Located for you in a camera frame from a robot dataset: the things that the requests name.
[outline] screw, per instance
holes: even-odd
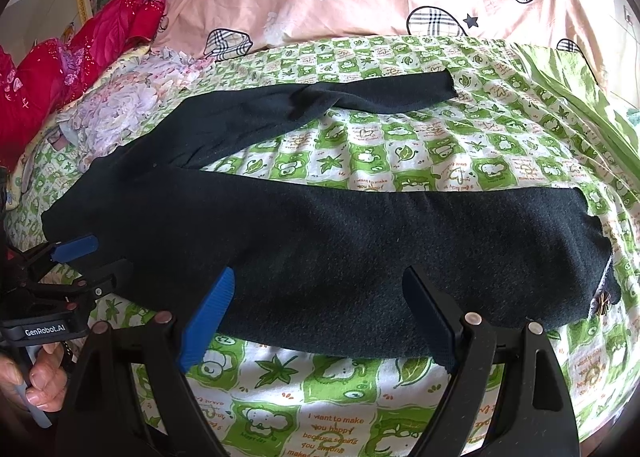
[[[529,331],[533,332],[533,334],[542,334],[544,329],[538,322],[531,322],[529,324]]]
[[[154,316],[156,323],[169,323],[174,316],[169,311],[157,312]]]
[[[104,334],[109,330],[109,324],[107,322],[96,322],[92,331],[96,334]]]
[[[465,322],[469,325],[480,325],[482,323],[482,316],[477,312],[468,312],[465,314]]]

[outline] bed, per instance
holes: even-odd
[[[508,12],[487,0],[455,0],[455,8],[449,0],[385,0],[383,12],[378,6],[372,12],[369,4],[371,13],[357,0],[361,19],[346,13],[352,0],[289,0],[296,2],[290,6],[286,0],[261,6],[263,0],[227,1],[212,15],[198,0],[175,1],[151,51],[122,57],[32,142],[13,178],[14,209],[6,220],[15,246],[44,240],[40,213],[94,157],[152,130],[190,95],[446,67],[454,76],[455,100],[409,115],[330,111],[207,170],[352,191],[580,188],[612,241],[623,299],[604,315],[549,337],[574,401],[580,438],[619,413],[640,377],[640,183],[634,176],[640,174],[640,151],[629,119],[634,112],[606,92],[613,67],[584,18],[581,0],[500,0],[512,6]],[[346,6],[330,12],[314,6],[334,2]],[[498,17],[500,26],[484,26]],[[117,112],[124,101],[134,102],[129,114],[120,113],[128,122],[123,117],[120,128],[92,125],[99,118],[98,102]],[[75,134],[73,143],[61,130]],[[65,282],[73,276],[59,269],[50,278]],[[152,315],[109,296],[94,320],[130,326]],[[143,367],[136,376],[146,418],[161,428]],[[496,367],[468,451],[481,445],[500,378]],[[231,455],[264,455],[266,447],[273,455],[297,457],[389,457],[411,449],[442,396],[447,374],[429,358],[332,358],[220,333],[188,380]]]

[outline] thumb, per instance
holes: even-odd
[[[22,374],[18,366],[9,358],[0,356],[0,382],[12,385],[22,384]]]

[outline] folded clothing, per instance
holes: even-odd
[[[229,265],[236,296],[220,331],[328,355],[428,353],[400,286],[416,263],[499,326],[586,317],[603,280],[618,301],[609,240],[579,190],[367,193],[199,170],[331,106],[388,114],[453,94],[443,72],[188,98],[95,160],[42,215],[44,232],[50,241],[96,235],[98,251],[73,266],[126,257],[134,276],[118,294],[153,310],[201,294]]]

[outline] wall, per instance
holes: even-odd
[[[78,19],[76,0],[10,0],[0,14],[0,46],[20,62],[35,40],[61,36]]]

